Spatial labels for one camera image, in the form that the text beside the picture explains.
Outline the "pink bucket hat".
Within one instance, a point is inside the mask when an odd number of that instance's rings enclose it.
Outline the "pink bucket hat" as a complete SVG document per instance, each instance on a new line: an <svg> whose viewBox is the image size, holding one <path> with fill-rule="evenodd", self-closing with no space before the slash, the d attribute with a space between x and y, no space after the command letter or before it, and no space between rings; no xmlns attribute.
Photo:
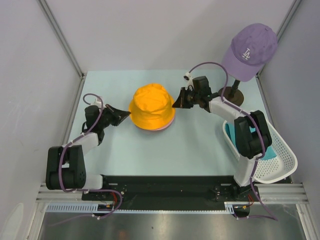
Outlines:
<svg viewBox="0 0 320 240"><path fill-rule="evenodd" d="M162 126L160 128L156 128L156 129L150 129L149 131L162 131L167 129L175 120L175 116L170 120L170 122L168 124L166 124L165 126Z"/></svg>

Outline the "yellow hat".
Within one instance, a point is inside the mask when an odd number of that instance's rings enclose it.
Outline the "yellow hat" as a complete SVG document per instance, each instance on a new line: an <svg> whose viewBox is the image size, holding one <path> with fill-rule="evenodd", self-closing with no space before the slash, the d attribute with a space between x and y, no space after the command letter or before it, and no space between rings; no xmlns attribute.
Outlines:
<svg viewBox="0 0 320 240"><path fill-rule="evenodd" d="M176 110L174 99L159 83L150 83L136 90L129 104L131 121L140 129L155 131L170 125Z"/></svg>

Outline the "purple baseball cap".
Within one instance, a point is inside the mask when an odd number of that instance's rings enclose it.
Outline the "purple baseball cap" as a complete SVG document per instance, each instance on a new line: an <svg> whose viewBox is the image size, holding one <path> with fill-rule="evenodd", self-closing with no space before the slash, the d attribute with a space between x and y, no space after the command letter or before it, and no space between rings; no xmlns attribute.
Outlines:
<svg viewBox="0 0 320 240"><path fill-rule="evenodd" d="M248 82L273 58L277 47L276 33L267 25L253 23L231 40L221 64L230 76Z"/></svg>

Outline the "teal cap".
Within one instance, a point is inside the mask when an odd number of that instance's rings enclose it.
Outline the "teal cap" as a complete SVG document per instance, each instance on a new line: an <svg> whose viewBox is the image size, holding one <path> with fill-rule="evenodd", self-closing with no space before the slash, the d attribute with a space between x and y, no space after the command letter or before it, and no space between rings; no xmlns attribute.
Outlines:
<svg viewBox="0 0 320 240"><path fill-rule="evenodd" d="M236 146L236 137L235 137L235 127L234 127L234 125L227 122L225 124L225 130L226 130L226 133L227 133L228 137L230 138L233 146L236 148L236 151L238 152L238 148ZM263 158L261 158L261 160L263 160L263 161L270 160L270 159L275 158L276 156L277 156L277 154L275 153L275 151L272 148L272 146L269 146L266 149L265 155L264 155Z"/></svg>

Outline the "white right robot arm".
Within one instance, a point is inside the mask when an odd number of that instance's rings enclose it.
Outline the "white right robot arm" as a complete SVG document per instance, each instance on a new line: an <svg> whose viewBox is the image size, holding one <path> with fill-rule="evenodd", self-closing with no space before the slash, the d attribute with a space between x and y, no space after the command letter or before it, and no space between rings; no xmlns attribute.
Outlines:
<svg viewBox="0 0 320 240"><path fill-rule="evenodd" d="M248 113L226 100L222 93L213 93L206 76L193 78L190 74L185 74L184 79L187 84L180 89L173 108L191 109L198 105L233 124L239 160L234 174L237 184L230 188L230 194L235 200L242 201L249 194L247 185L253 181L258 161L265 156L267 148L272 144L266 118L260 110Z"/></svg>

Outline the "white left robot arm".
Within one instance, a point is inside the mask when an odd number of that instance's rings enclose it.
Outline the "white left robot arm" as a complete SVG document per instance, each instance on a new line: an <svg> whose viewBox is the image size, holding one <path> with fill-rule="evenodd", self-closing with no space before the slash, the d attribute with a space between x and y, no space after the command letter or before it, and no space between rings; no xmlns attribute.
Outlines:
<svg viewBox="0 0 320 240"><path fill-rule="evenodd" d="M49 190L93 190L100 200L110 196L111 188L103 183L101 174L87 173L85 155L99 146L105 128L117 127L131 113L106 104L93 104L84 109L82 133L71 143L48 150L45 184Z"/></svg>

